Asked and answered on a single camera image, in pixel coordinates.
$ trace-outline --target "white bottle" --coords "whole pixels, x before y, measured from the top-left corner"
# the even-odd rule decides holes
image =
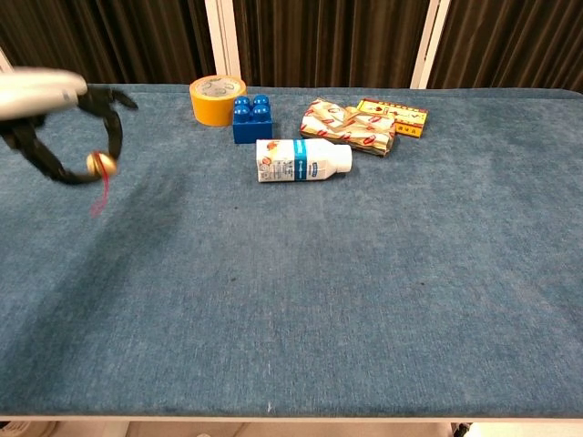
[[[324,138],[258,139],[256,147],[260,182],[322,180],[353,166],[350,146]]]

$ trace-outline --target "blue lego brick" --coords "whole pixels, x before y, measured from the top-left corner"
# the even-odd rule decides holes
[[[267,96],[257,95],[253,103],[248,97],[237,97],[233,105],[233,137],[236,144],[273,139],[273,120]]]

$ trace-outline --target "yellow tape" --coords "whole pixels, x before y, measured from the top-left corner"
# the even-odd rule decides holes
[[[233,76],[205,76],[190,84],[194,117],[203,125],[228,126],[233,102],[247,92],[245,82]]]

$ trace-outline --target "yellow box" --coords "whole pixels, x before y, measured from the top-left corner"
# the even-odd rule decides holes
[[[429,115],[427,109],[418,107],[408,107],[399,103],[381,102],[364,98],[358,104],[357,109],[368,114],[392,115],[397,134],[408,135],[409,137],[419,138],[423,134],[425,121]]]

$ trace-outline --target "snack package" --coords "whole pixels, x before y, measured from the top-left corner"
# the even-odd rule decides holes
[[[381,102],[371,98],[361,100],[357,108],[371,115],[392,115],[394,117],[397,134],[415,138],[420,138],[423,134],[425,121],[429,115],[427,109],[408,107],[393,102]]]
[[[392,115],[372,116],[355,107],[340,107],[317,98],[303,115],[300,134],[349,144],[356,150],[384,157],[393,148],[395,130]]]

